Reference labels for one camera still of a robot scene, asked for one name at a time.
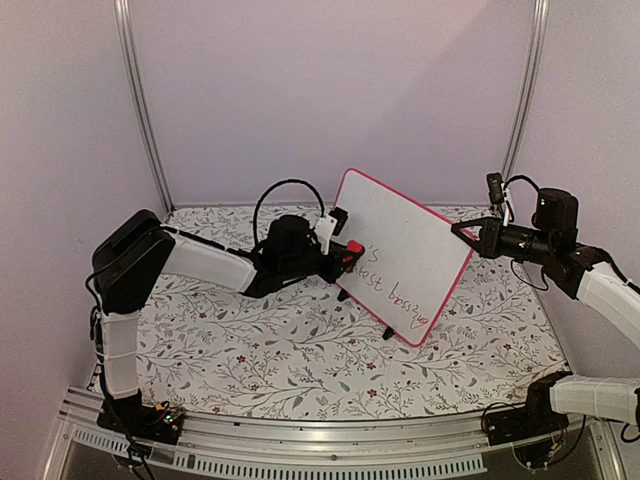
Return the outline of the red whiteboard eraser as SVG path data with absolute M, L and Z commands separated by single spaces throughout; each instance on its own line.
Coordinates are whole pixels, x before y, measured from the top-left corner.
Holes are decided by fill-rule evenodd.
M 361 255 L 364 252 L 364 246 L 357 241 L 350 240 L 347 243 L 346 250 L 349 254 Z

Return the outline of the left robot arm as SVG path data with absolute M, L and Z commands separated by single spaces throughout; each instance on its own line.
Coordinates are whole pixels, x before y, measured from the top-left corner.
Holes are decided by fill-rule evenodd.
M 137 327 L 141 310 L 162 275 L 213 283 L 249 298 L 263 298 L 310 276 L 334 284 L 365 252 L 360 243 L 335 241 L 348 218 L 336 208 L 316 223 L 297 215 L 272 221 L 252 250 L 231 249 L 165 225 L 140 210 L 92 256 L 89 288 L 97 299 L 95 332 L 101 342 L 103 391 L 115 399 L 111 419 L 128 434 L 148 426 L 138 395 Z

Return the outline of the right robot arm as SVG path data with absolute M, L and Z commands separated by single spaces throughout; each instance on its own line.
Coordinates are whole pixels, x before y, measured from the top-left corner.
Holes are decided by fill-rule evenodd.
M 482 217 L 455 223 L 451 231 L 483 258 L 508 257 L 540 266 L 569 298 L 602 315 L 637 344 L 639 289 L 605 250 L 578 243 L 577 214 L 573 195 L 541 188 L 530 227 Z M 637 425 L 639 382 L 552 373 L 529 385 L 523 406 L 488 413 L 481 426 L 490 444 L 499 445 L 564 429 L 571 414 Z

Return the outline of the pink framed whiteboard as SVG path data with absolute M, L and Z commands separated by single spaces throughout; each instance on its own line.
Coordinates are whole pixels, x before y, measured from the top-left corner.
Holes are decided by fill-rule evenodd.
M 473 250 L 442 214 L 356 169 L 344 173 L 335 205 L 348 213 L 337 241 L 364 247 L 337 284 L 406 344 L 422 345 Z

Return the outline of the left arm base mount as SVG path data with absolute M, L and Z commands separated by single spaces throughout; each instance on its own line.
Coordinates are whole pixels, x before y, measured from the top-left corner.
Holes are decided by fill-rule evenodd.
M 176 445 L 182 433 L 184 412 L 178 408 L 147 406 L 138 400 L 105 400 L 97 419 L 101 428 L 126 437 Z

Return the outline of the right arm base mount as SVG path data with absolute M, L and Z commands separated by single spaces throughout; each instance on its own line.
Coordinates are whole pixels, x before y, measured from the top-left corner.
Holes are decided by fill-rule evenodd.
M 547 407 L 517 407 L 486 412 L 481 428 L 491 446 L 502 445 L 551 434 L 569 426 L 566 414 Z

